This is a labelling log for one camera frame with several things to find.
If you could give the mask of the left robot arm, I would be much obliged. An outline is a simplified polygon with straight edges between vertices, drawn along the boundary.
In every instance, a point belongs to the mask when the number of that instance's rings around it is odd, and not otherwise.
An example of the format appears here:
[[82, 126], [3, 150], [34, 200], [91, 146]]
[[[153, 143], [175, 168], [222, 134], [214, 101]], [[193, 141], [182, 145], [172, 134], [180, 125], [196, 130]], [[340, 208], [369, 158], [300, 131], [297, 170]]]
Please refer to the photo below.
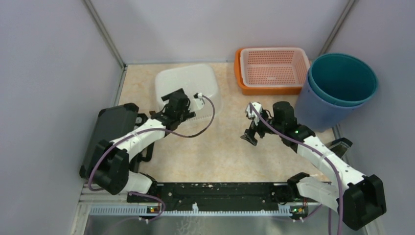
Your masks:
[[196, 116], [204, 106], [203, 95], [193, 97], [180, 88], [162, 96], [168, 103], [154, 113], [140, 127], [111, 141], [101, 140], [92, 155], [92, 169], [88, 174], [91, 191], [105, 190], [112, 195], [123, 191], [136, 191], [144, 202], [152, 202], [157, 196], [153, 180], [144, 174], [130, 170], [131, 160], [154, 142], [175, 134], [177, 127]]

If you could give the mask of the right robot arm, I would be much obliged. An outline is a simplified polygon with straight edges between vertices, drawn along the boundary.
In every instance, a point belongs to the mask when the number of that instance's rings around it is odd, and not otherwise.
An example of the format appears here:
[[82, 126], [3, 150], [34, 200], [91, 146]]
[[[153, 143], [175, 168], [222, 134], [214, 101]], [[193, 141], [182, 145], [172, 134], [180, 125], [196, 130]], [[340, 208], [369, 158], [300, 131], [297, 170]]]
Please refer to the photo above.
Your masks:
[[301, 172], [288, 179], [287, 196], [294, 202], [313, 199], [339, 215], [341, 222], [359, 230], [387, 211], [384, 185], [376, 175], [367, 176], [344, 162], [309, 127], [298, 123], [289, 102], [273, 104], [272, 116], [262, 105], [251, 102], [245, 114], [250, 126], [241, 136], [256, 146], [256, 135], [278, 135], [283, 144], [308, 160], [330, 183]]

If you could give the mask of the white perforated basket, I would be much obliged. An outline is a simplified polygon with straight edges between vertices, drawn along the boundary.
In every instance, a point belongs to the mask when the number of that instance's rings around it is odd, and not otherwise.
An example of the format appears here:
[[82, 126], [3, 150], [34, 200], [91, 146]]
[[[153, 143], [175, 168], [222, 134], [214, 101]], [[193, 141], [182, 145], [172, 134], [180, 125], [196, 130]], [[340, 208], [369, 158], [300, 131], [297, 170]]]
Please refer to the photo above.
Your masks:
[[300, 88], [310, 61], [298, 47], [253, 47], [240, 51], [240, 74], [250, 88]]

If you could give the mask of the translucent white plastic tub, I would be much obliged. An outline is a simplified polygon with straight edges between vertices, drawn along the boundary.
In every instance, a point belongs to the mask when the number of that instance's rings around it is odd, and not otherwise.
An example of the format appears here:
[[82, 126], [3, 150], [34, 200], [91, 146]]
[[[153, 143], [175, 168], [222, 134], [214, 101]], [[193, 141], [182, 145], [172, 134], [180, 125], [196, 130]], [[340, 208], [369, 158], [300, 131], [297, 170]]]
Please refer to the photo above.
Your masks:
[[208, 64], [195, 64], [180, 68], [167, 69], [155, 77], [155, 98], [160, 111], [166, 101], [161, 97], [182, 88], [185, 94], [193, 98], [196, 93], [206, 95], [213, 102], [215, 117], [222, 111], [222, 97], [214, 69]]

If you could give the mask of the orange plastic tub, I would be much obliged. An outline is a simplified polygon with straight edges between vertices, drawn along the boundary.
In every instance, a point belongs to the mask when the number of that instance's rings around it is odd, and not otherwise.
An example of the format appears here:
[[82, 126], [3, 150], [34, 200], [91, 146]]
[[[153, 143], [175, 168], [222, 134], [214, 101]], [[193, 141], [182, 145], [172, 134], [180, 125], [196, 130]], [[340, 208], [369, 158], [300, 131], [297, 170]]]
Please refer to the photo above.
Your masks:
[[244, 48], [240, 48], [235, 53], [234, 58], [234, 75], [238, 86], [242, 90], [244, 95], [297, 95], [300, 93], [302, 87], [300, 88], [250, 88], [243, 84], [241, 74], [240, 74], [240, 62], [239, 55], [240, 51]]

